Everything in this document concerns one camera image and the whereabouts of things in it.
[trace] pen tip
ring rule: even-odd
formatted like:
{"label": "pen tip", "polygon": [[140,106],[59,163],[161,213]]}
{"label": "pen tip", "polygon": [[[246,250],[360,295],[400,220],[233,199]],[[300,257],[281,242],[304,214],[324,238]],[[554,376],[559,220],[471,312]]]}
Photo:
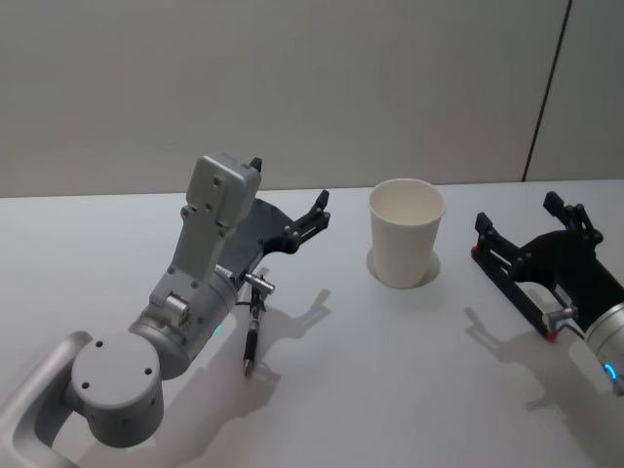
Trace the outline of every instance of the pen tip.
{"label": "pen tip", "polygon": [[243,373],[245,374],[245,377],[248,377],[252,373],[253,369],[254,369],[254,363],[250,361],[249,359],[246,359],[245,362],[243,363]]}

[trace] white wall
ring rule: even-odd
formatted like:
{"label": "white wall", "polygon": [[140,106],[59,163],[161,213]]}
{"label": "white wall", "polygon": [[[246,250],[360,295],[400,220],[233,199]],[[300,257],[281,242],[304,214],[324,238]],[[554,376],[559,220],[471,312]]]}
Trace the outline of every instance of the white wall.
{"label": "white wall", "polygon": [[3,0],[0,196],[519,180],[565,0]]}
{"label": "white wall", "polygon": [[575,0],[528,171],[624,177],[624,3]]}

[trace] cup rim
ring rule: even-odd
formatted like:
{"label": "cup rim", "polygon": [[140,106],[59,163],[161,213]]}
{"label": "cup rim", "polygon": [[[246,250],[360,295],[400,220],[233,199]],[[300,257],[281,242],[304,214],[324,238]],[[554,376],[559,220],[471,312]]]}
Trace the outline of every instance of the cup rim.
{"label": "cup rim", "polygon": [[[434,191],[438,194],[438,196],[442,200],[442,209],[440,210],[438,215],[436,217],[434,217],[433,219],[431,219],[429,221],[425,221],[425,222],[403,223],[403,222],[395,222],[395,221],[391,221],[389,219],[386,219],[381,214],[376,212],[374,210],[374,208],[372,207],[372,204],[371,204],[371,198],[372,198],[372,195],[374,194],[375,190],[377,190],[378,188],[381,188],[384,185],[389,185],[390,183],[399,182],[399,181],[418,182],[418,183],[422,183],[423,185],[428,185],[430,188],[433,188]],[[429,183],[426,180],[421,180],[420,178],[409,178],[409,177],[389,178],[388,180],[384,180],[383,182],[378,183],[375,187],[372,188],[372,191],[370,192],[370,195],[369,195],[369,211],[373,215],[375,215],[379,220],[381,220],[383,222],[387,222],[388,224],[392,224],[394,226],[403,226],[403,227],[426,226],[427,224],[431,224],[433,222],[439,221],[442,218],[442,216],[445,215],[445,213],[447,212],[447,202],[445,201],[445,197],[442,195],[440,190],[438,190],[438,188],[433,183]]]}

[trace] blue led light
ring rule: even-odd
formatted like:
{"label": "blue led light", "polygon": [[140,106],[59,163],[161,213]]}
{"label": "blue led light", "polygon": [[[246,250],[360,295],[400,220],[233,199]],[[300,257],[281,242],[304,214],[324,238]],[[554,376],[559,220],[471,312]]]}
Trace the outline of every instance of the blue led light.
{"label": "blue led light", "polygon": [[613,364],[604,363],[603,367],[604,367],[604,371],[608,373],[609,377],[611,377],[611,380],[617,379],[617,372],[615,371],[615,367],[613,366]]}

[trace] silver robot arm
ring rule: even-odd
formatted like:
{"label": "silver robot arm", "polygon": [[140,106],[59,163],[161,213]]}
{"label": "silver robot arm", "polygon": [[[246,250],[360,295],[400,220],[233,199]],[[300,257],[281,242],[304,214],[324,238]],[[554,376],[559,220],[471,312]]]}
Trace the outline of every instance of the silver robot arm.
{"label": "silver robot arm", "polygon": [[76,468],[51,449],[72,410],[112,447],[156,431],[162,380],[186,371],[236,303],[235,282],[216,263],[259,184],[259,163],[241,165],[224,153],[197,161],[174,259],[147,307],[129,332],[74,333],[39,364],[0,408],[0,466]]}

